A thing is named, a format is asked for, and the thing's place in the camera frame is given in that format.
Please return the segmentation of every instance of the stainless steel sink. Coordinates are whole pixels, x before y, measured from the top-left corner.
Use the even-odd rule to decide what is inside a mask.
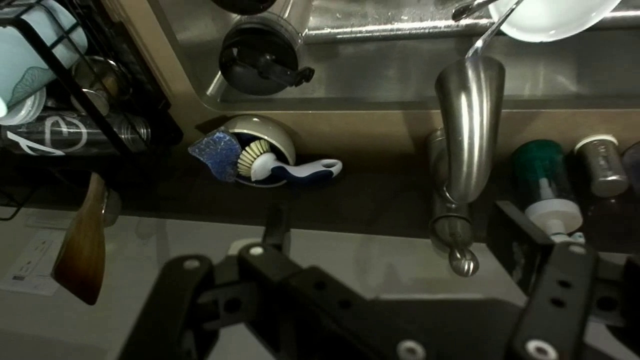
[[[315,0],[301,54],[315,78],[255,97],[230,88],[218,72],[235,15],[211,0],[148,1],[202,102],[220,111],[437,109],[437,74],[492,23],[487,13],[448,20],[458,0]],[[558,42],[497,37],[486,54],[506,67],[504,108],[638,107],[637,9],[640,0],[623,0],[595,31]]]

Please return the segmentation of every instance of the wooden handle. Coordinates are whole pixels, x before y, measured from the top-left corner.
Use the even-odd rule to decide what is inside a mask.
[[[105,191],[104,180],[92,173],[84,202],[67,229],[51,273],[58,284],[89,305],[98,300],[104,278]]]

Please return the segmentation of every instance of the black dish rack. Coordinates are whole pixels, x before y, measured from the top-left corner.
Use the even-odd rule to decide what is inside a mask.
[[[111,20],[101,0],[55,0],[68,10],[76,20],[75,24],[67,29],[52,14],[52,11],[44,6],[44,1],[0,0],[0,28],[10,26],[21,33],[36,54],[56,75],[57,79],[47,85],[47,89],[64,90],[67,99],[74,97],[86,115],[108,139],[115,152],[103,156],[33,156],[14,154],[6,149],[0,149],[0,173],[10,169],[12,172],[18,173],[19,178],[25,180],[25,183],[33,189],[43,185],[40,179],[47,178],[47,176],[42,176],[43,172],[49,173],[49,179],[53,177],[63,181],[65,181],[68,172],[85,174],[98,172],[110,187],[116,189],[118,184],[122,183],[149,184],[153,181],[154,169],[168,158],[170,147],[177,145],[182,140],[182,131],[168,113],[171,105],[153,73],[138,51],[126,27],[121,22]],[[51,17],[54,25],[59,27],[61,35],[51,45],[47,45],[31,24],[22,18],[25,13],[37,6],[41,7]],[[9,9],[15,15],[3,17],[1,11]],[[78,27],[82,27],[87,37],[86,54],[80,50],[70,36]],[[88,67],[90,67],[90,63],[87,56],[99,56],[114,61],[128,73],[127,79],[120,78],[118,80],[131,86],[131,96],[124,100],[117,100],[108,91],[106,91],[106,95],[109,96],[111,108],[124,115],[136,135],[144,143],[145,150],[143,152],[133,153],[130,150],[105,116],[83,92],[81,85],[74,79],[71,71],[53,53],[53,49],[62,42],[71,44],[71,48],[79,56],[79,62],[84,61]],[[95,70],[92,69],[92,72],[94,80],[101,81]],[[149,140],[140,135],[128,114],[143,117],[147,121],[151,134]],[[7,190],[8,186],[4,186],[4,188],[3,186],[0,177],[0,206],[15,208],[15,213],[12,216],[0,218],[0,220],[9,220],[27,203],[33,191],[27,191],[26,195],[19,197]]]

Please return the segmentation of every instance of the blue sponge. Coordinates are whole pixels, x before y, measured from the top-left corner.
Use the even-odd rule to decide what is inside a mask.
[[[189,153],[207,164],[218,180],[232,183],[236,179],[242,148],[224,127],[211,131],[189,146]]]

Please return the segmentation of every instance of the white cup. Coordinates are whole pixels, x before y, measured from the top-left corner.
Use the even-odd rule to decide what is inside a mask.
[[[18,0],[14,4],[33,2],[34,0]],[[41,4],[51,11],[65,30],[76,23],[75,18],[54,0],[43,0]],[[0,17],[15,16],[21,10],[19,7],[7,8],[0,11]],[[47,45],[52,45],[63,34],[63,30],[42,6],[34,6],[22,18],[33,26]],[[82,28],[77,27],[69,37],[80,51],[86,51],[88,44]],[[68,40],[60,42],[52,51],[67,68],[73,66],[80,58]],[[55,78],[53,71],[17,29],[11,26],[0,28],[0,117],[5,116],[12,106],[32,96]]]

